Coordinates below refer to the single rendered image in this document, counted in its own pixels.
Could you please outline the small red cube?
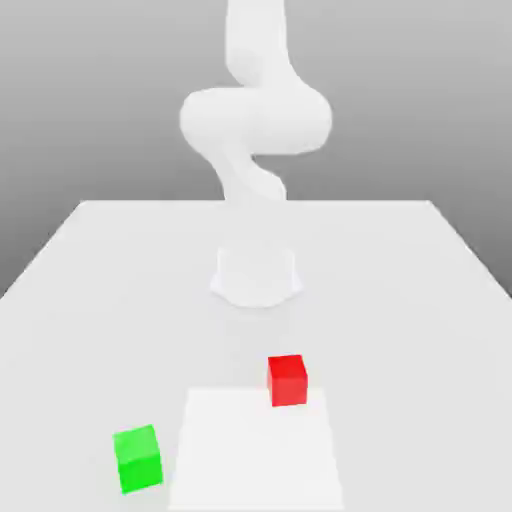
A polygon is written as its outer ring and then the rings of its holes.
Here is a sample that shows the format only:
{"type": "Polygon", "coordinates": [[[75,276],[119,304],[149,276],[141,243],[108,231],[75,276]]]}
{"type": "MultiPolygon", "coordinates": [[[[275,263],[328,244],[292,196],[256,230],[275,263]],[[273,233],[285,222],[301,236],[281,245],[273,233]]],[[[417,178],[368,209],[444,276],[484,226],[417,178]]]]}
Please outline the small red cube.
{"type": "Polygon", "coordinates": [[[268,357],[267,388],[273,407],[306,404],[308,382],[308,373],[300,354],[268,357]]]}

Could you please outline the small green cube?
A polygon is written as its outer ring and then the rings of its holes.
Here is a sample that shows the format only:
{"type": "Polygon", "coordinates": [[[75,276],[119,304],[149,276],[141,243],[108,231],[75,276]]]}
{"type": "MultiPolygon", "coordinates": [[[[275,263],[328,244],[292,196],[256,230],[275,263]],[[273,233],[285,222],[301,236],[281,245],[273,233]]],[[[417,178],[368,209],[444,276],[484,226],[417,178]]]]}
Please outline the small green cube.
{"type": "Polygon", "coordinates": [[[123,494],[163,483],[160,447],[152,424],[116,432],[112,438],[123,494]]]}

